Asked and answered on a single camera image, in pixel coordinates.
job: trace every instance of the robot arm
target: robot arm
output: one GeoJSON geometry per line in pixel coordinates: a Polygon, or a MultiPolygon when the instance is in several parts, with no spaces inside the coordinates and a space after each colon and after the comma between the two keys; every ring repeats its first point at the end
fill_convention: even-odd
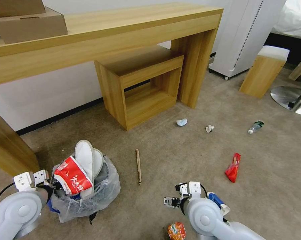
{"type": "Polygon", "coordinates": [[[263,237],[239,222],[224,221],[223,211],[218,202],[201,198],[200,182],[177,185],[180,199],[164,198],[164,204],[180,207],[188,217],[200,240],[265,240],[263,237]]]}
{"type": "Polygon", "coordinates": [[[41,209],[52,194],[48,173],[41,170],[34,174],[25,172],[14,177],[14,193],[0,202],[0,240],[19,238],[38,226],[41,209]]]}

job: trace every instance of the wooden stick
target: wooden stick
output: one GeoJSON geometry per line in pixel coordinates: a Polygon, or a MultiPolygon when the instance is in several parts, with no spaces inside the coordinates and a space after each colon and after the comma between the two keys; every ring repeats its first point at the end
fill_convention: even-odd
{"type": "Polygon", "coordinates": [[[140,159],[139,159],[139,150],[136,149],[137,155],[137,169],[138,169],[138,178],[139,178],[139,185],[141,184],[141,169],[140,169],[140,159]]]}

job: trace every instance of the plastic water bottle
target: plastic water bottle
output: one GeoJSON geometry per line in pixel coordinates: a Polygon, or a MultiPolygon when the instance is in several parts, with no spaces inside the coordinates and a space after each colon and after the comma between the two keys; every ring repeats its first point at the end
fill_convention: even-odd
{"type": "Polygon", "coordinates": [[[248,133],[252,134],[254,132],[257,132],[259,129],[262,128],[263,125],[264,125],[263,121],[254,122],[253,126],[248,130],[248,133]]]}

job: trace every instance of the red snack bag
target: red snack bag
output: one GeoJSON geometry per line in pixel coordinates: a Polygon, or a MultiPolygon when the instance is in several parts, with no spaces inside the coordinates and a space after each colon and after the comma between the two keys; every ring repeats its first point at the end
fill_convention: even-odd
{"type": "Polygon", "coordinates": [[[66,194],[77,194],[93,186],[86,172],[72,156],[55,170],[54,178],[60,182],[66,194]]]}
{"type": "Polygon", "coordinates": [[[167,232],[171,240],[184,240],[186,237],[185,227],[181,222],[169,225],[167,232]]]}
{"type": "Polygon", "coordinates": [[[240,154],[235,153],[233,162],[229,165],[229,167],[225,171],[225,174],[227,175],[228,179],[232,182],[236,181],[239,162],[240,162],[240,154]]]}

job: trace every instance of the bed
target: bed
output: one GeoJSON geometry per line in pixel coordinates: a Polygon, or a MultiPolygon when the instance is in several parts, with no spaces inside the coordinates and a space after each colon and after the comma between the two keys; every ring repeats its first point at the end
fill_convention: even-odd
{"type": "Polygon", "coordinates": [[[287,62],[297,65],[301,61],[301,0],[287,0],[265,45],[290,50],[287,62]]]}

